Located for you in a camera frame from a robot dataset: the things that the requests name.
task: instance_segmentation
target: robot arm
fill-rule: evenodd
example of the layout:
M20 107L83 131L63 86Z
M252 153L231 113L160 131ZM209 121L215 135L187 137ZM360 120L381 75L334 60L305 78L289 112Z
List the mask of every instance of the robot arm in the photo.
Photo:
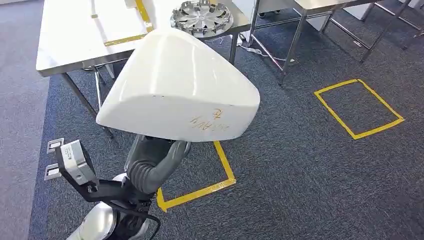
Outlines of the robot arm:
M96 122L138 134L126 174L97 179L80 141L56 146L59 171L88 202L101 202L69 240L134 240L146 232L151 199L190 150L190 142L238 138L260 103L255 86L195 37L150 32L113 84Z
M126 174L140 192L155 193L188 154L191 143L137 135Z

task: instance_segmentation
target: metal bracket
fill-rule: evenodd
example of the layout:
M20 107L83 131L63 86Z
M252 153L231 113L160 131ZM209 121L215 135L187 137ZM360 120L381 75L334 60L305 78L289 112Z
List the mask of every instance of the metal bracket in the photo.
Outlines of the metal bracket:
M59 172L59 164L50 164L45 168L44 181L52 180L59 177L62 177L62 174Z
M48 141L47 143L47 154L54 153L56 148L60 148L64 144L65 139L58 138L55 140ZM59 172L59 165L57 163L50 164L45 167L44 181L61 177L62 174Z
M59 148L60 146L62 146L64 144L64 140L65 139L62 137L62 138L59 138L59 139L48 141L48 143L47 143L47 154L54 153L55 148Z

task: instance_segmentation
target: metal table top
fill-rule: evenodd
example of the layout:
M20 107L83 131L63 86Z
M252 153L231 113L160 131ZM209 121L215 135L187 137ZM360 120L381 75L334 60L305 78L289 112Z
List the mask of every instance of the metal table top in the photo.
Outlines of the metal table top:
M375 3L378 0L291 0L292 7L301 15L312 15L352 7L362 4Z
M143 0L155 29L170 28L172 9L185 0ZM214 38L248 31L249 20L232 2L224 2L234 17L232 27ZM88 0L44 0L36 70L43 76L123 60L138 41L105 46L91 18Z

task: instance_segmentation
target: yellow marking on table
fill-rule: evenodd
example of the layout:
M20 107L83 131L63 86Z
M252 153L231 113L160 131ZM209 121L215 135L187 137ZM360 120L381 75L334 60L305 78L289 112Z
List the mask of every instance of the yellow marking on table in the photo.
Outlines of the yellow marking on table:
M157 205L159 206L159 208L161 208L165 213L167 212L167 209L175 207L177 205L186 203L188 201L203 197L205 195L211 194L213 192L216 192L218 190L221 190L223 188L226 188L228 186L231 186L233 184L236 183L236 179L234 177L233 171L230 168L230 164L228 163L227 157L224 153L224 150L221 146L221 143L219 141L214 141L213 145L215 146L216 152L218 153L219 159L221 160L222 166L225 170L225 173L228 177L227 180L218 182L212 186L208 186L205 187L203 189L194 191L192 193L183 195L183 196L179 196L177 198L168 200L168 201L164 201L164 195L162 193L162 189L159 188L157 190Z
M144 38L148 33L153 31L153 24L150 21L149 15L146 11L145 6L143 5L142 0L135 0L135 4L137 5L137 9L140 12L141 19L143 19L143 21L144 21L147 33L136 35L136 36L129 36L129 37L116 39L116 40L112 40L112 41L107 41L107 42L104 43L104 45L106 47L112 46L112 45L117 45L117 44L122 44L122 43L127 43L127 42L131 42L131 41L135 41L135 40L140 40L140 39Z
M396 119L395 121L393 121L393 122L390 122L390 123L388 123L388 124L386 124L386 125L383 125L383 126L380 126L380 127L377 127L377 128L374 128L374 129L371 129L371 130L369 130L369 131L366 131L366 132L362 132L362 133L359 133L359 134L355 134L344 122L343 122L343 120L337 115L337 113L333 110L333 109L331 109L331 107L329 107L328 106L328 104L326 103L326 101L324 101L324 99L320 96L320 94L322 94L323 92L326 92L326 91L328 91L328 90L331 90L331 89L335 89L335 88L338 88L338 87L341 87L341 86L344 86L344 85L347 85L347 84L351 84L351 83L356 83L356 82L360 82L360 83L362 83L363 85L364 85L364 87L368 90L368 91L370 91L384 106L386 106L386 108L388 108L398 119ZM372 90L364 81L362 81L361 79L352 79L352 80L348 80L348 81L344 81L344 82L340 82L340 83L337 83L337 84L334 84L334 85L331 85L331 86L328 86L328 87L326 87L326 88L323 88L323 89L321 89L321 90L318 90L318 91L315 91L314 92L314 94L316 95L316 97L319 99L319 101L324 105L324 107L325 108L327 108L327 110L330 112L330 114L340 123L340 125L350 134L350 136L352 136L352 138L353 139L355 139L355 140L357 140L357 139L360 139L360 138L363 138L363 137L366 137L366 136L369 136L369 135L372 135L372 134L375 134L375 133L378 133L378 132L381 132L381 131L383 131L383 130L386 130L386 129L388 129L388 128L391 128L391 127L393 127L393 126L395 126L395 125L397 125L397 124L400 124L401 122L403 122L403 121L405 121L405 119L401 116L401 115L399 115L395 110L393 110L393 108L391 108L390 106L389 106L389 104L386 102L386 101L384 101L384 99L381 97L381 96L379 96L374 90Z

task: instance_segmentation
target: stainless steel table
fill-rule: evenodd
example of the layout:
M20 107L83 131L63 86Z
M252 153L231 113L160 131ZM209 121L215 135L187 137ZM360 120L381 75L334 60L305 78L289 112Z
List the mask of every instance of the stainless steel table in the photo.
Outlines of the stainless steel table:
M323 17L326 16L325 22L320 29L320 33L323 33L326 29L329 22L334 23L337 27L339 27L341 30L343 30L345 33L347 33L350 37L358 41L360 44L362 44L366 49L367 52L364 54L362 59L360 60L362 63L365 61L365 59L371 54L371 52L375 49L377 44L381 41L383 38L383 35L387 32L389 27L392 25L393 21L395 21L401 13L405 10L405 8L408 6L408 4L411 2L411 0L406 0L402 6L398 9L397 13L394 14L391 21L387 24L387 26L384 28L384 30L380 33L380 35L377 37L375 42L368 46L364 43L359 37L351 33L347 28L342 26L340 23L335 21L332 18L333 13L342 8L346 7L352 7L362 4L369 4L369 3L375 3L377 0L288 0L288 4L297 12L299 13L300 17L289 19L289 20L283 20L283 21L277 21L272 22L268 24L263 24L256 26L256 18L258 15L258 9L260 0L256 0L255 7L253 10L253 17L252 17L252 23L250 27L250 40L249 40L249 46L253 43L253 40L258 43L258 45L266 52L266 54L271 58L271 60L274 62L274 64L277 65L277 67L282 71L283 76L281 80L279 81L279 85L283 83L283 79L287 75L288 67L291 64L291 59L294 58L296 46L299 41L299 37L302 33L303 26L307 19L311 18L317 18L317 17ZM284 61L283 67L280 66L280 64L276 61L276 59L272 56L270 51L266 49L266 47L255 37L254 33L256 29L262 29L267 28L271 26L281 25L281 24L287 24L287 23L293 23L299 21L297 25L296 32L294 33L293 40L291 42L290 48L287 53L287 57L285 58L286 61Z
M172 9L182 2L184 0L143 0L142 3L153 27L157 29L171 27ZM229 61L234 64L238 34L248 31L250 24L236 5L232 2L225 2L225 5L231 11L234 23L228 31L214 38L233 36ZM95 119L97 110L81 93L68 72L93 67L100 109L103 101L100 85L103 80L96 66L128 59L138 41L142 39L105 46L99 27L93 20L89 0L44 0L36 70L43 77L60 74ZM108 128L102 128L108 137L113 137Z

